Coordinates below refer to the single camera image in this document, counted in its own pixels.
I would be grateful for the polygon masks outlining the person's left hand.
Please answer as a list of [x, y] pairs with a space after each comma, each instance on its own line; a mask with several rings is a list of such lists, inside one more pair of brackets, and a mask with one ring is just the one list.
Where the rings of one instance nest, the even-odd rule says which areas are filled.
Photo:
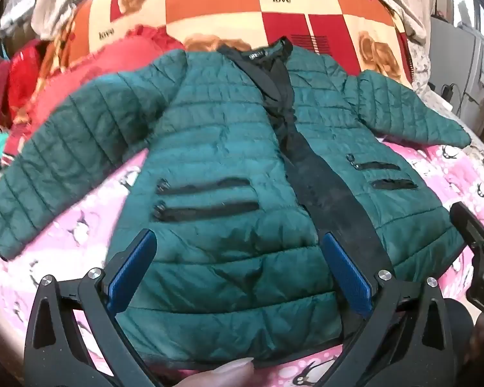
[[246, 386], [254, 373], [253, 358], [228, 362], [213, 371], [188, 376], [176, 387], [240, 387]]

